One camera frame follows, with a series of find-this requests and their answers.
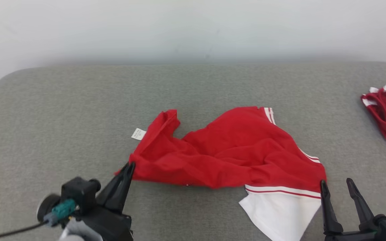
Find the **gray table surface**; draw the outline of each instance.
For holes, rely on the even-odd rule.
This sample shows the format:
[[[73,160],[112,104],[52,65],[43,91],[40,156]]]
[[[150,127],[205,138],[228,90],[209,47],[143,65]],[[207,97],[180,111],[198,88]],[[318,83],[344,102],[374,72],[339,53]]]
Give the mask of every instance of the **gray table surface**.
[[[267,106],[306,153],[320,157],[337,218],[358,228],[345,179],[386,214],[386,141],[360,101],[386,84],[386,63],[88,66],[21,70],[0,81],[0,232],[36,222],[41,199],[75,176],[106,184],[159,112],[178,109],[175,133],[203,128],[237,106]],[[134,181],[126,214],[139,241],[268,240],[239,188]],[[322,240],[318,211],[302,240]],[[54,241],[41,228],[8,240]]]

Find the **cable connector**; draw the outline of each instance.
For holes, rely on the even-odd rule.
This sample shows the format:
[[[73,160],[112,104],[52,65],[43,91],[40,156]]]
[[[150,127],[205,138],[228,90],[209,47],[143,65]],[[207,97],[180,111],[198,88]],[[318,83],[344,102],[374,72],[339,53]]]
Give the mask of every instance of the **cable connector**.
[[[59,220],[67,218],[75,211],[75,201],[67,199],[63,203],[58,204],[52,209],[52,212],[44,216],[44,221],[47,221],[47,226],[54,226]]]

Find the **white fabric tag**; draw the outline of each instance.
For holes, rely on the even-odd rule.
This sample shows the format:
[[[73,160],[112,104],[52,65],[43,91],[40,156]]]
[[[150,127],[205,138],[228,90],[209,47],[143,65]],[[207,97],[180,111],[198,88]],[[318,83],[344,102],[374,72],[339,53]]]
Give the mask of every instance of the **white fabric tag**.
[[[147,133],[144,130],[141,130],[140,128],[136,128],[135,132],[131,136],[133,139],[142,140],[142,138],[145,136],[145,133]]]

